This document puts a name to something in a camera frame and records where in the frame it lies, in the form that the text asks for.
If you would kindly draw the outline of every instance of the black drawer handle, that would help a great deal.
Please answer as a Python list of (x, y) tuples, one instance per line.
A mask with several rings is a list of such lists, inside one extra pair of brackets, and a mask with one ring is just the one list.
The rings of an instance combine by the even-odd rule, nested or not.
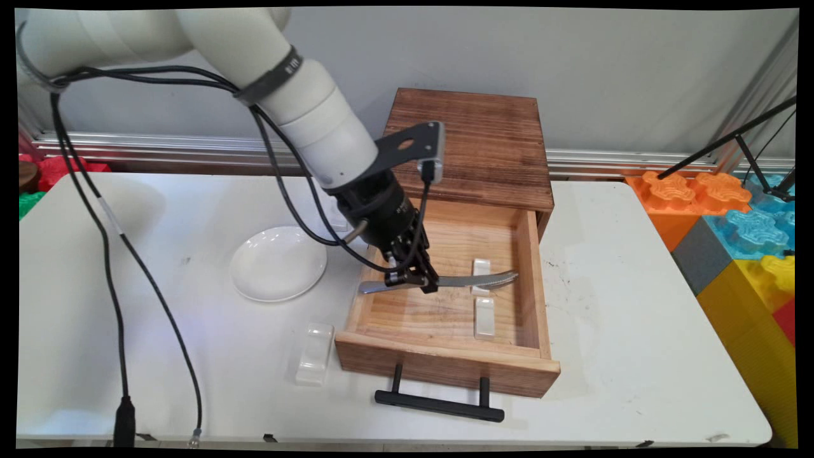
[(396, 365), (396, 374), (393, 376), (393, 389), (390, 391), (376, 390), (374, 399), (379, 404), (388, 406), (407, 407), (428, 412), (445, 413), (447, 415), (465, 416), (476, 420), (503, 421), (505, 413), (501, 409), (489, 407), (489, 378), (480, 377), (480, 405), (473, 406), (464, 403), (454, 403), (442, 399), (424, 398), (411, 394), (399, 393), (401, 384), (401, 364)]

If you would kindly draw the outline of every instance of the black connector plug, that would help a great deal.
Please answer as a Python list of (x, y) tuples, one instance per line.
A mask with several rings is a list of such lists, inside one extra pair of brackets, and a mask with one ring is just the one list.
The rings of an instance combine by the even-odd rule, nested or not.
[(421, 180), (425, 183), (432, 183), (435, 179), (435, 163), (425, 161), (421, 164)]
[(135, 447), (136, 408), (129, 396), (122, 396), (116, 409), (116, 425), (113, 426), (113, 447)]

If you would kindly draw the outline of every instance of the white chopstick rest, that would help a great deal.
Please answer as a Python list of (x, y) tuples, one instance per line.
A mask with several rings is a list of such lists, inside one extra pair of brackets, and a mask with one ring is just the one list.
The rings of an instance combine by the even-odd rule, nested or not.
[[(488, 259), (476, 258), (472, 262), (472, 275), (489, 275), (491, 273), (492, 273), (492, 263)], [(489, 291), (477, 286), (473, 286), (472, 295), (489, 297)]]
[(475, 338), (481, 341), (495, 339), (495, 300), (490, 297), (475, 299)]
[(333, 326), (322, 323), (308, 325), (308, 336), (305, 338), (300, 366), (295, 377), (297, 385), (322, 386), (333, 340)]

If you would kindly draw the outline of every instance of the gray foam block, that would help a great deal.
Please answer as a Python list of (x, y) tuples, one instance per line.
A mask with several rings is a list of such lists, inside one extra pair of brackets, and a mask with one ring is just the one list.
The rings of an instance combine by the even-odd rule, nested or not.
[(704, 218), (693, 225), (672, 257), (696, 296), (732, 261)]

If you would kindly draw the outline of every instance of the black tripod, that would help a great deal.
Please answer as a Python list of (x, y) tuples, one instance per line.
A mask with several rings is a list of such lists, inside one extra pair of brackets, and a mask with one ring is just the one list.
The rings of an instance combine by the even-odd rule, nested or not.
[(743, 141), (743, 137), (741, 135), (745, 134), (747, 131), (749, 131), (750, 129), (752, 129), (752, 128), (756, 127), (756, 126), (759, 126), (760, 124), (763, 124), (764, 122), (768, 121), (769, 119), (771, 119), (772, 117), (777, 115), (779, 112), (782, 112), (783, 110), (787, 109), (788, 107), (791, 107), (792, 105), (794, 105), (794, 106), (797, 105), (797, 96), (796, 95), (794, 97), (792, 97), (791, 99), (788, 99), (785, 102), (777, 105), (775, 108), (772, 108), (772, 109), (768, 110), (767, 112), (765, 112), (764, 114), (762, 114), (762, 115), (756, 117), (755, 119), (747, 122), (743, 126), (738, 127), (737, 129), (733, 130), (732, 132), (729, 132), (728, 134), (724, 135), (723, 137), (721, 137), (721, 138), (717, 139), (716, 141), (708, 144), (701, 151), (696, 152), (692, 156), (687, 157), (686, 159), (679, 162), (678, 164), (675, 164), (673, 167), (670, 167), (669, 169), (664, 170), (661, 174), (659, 174), (659, 179), (664, 179), (664, 178), (670, 176), (671, 174), (675, 173), (676, 171), (683, 169), (684, 167), (686, 167), (691, 162), (696, 161), (701, 156), (704, 156), (705, 154), (708, 154), (709, 152), (715, 150), (718, 147), (723, 146), (724, 144), (726, 144), (727, 142), (729, 142), (731, 140), (735, 140), (735, 141), (737, 141), (738, 146), (741, 147), (741, 151), (743, 151), (743, 155), (746, 156), (746, 160), (749, 161), (749, 165), (751, 165), (751, 168), (755, 171), (755, 175), (758, 177), (758, 180), (760, 181), (760, 184), (763, 185), (764, 193), (771, 194), (772, 196), (776, 196), (776, 197), (782, 199), (784, 202), (791, 202), (792, 200), (794, 200), (794, 196), (791, 196), (789, 194), (789, 189), (792, 186), (794, 186), (794, 169), (792, 169), (789, 172), (789, 174), (786, 175), (786, 177), (783, 179), (783, 181), (780, 184), (778, 184), (775, 187), (770, 187), (768, 185), (768, 182), (766, 181), (766, 177), (764, 177), (763, 172), (760, 170), (760, 167), (758, 167), (757, 160), (752, 155), (752, 152), (749, 150), (749, 147), (746, 145), (746, 142)]

